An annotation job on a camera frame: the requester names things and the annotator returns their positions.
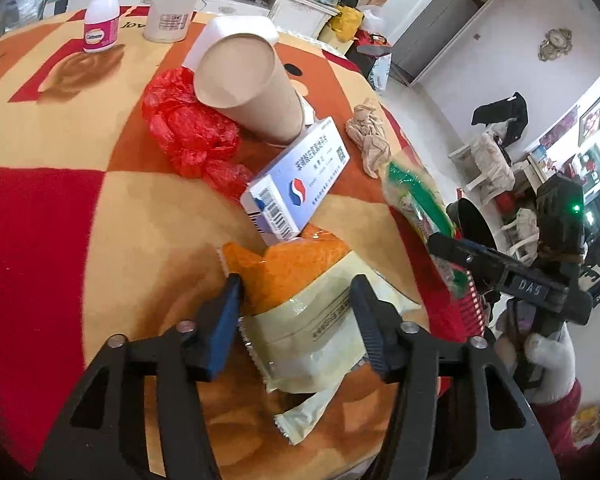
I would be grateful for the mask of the white gloved right hand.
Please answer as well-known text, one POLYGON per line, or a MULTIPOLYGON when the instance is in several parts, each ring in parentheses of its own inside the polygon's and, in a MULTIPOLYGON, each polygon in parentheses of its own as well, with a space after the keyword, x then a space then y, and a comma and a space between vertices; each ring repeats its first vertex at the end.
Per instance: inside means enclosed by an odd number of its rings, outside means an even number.
MULTIPOLYGON (((494 350, 509 373, 513 373, 517 356, 512 338, 507 333, 512 324, 509 319, 509 313, 503 311, 496 321, 495 328, 501 335, 494 344, 494 350)), ((532 393, 526 394, 529 403, 548 405, 565 399, 577 381, 576 355, 568 326, 564 324, 559 335, 550 338, 531 333, 524 342, 524 355, 543 371, 540 384, 532 393)))

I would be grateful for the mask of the red sleeved forearm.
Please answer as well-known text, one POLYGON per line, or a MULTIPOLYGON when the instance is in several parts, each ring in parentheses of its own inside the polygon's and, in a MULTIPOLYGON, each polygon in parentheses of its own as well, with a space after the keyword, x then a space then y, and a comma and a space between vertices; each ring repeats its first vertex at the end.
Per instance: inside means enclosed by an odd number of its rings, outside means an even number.
POLYGON ((559 469, 567 467, 579 451, 574 445, 571 423, 581 401, 582 387, 576 380, 568 394, 550 403, 531 403, 559 469))

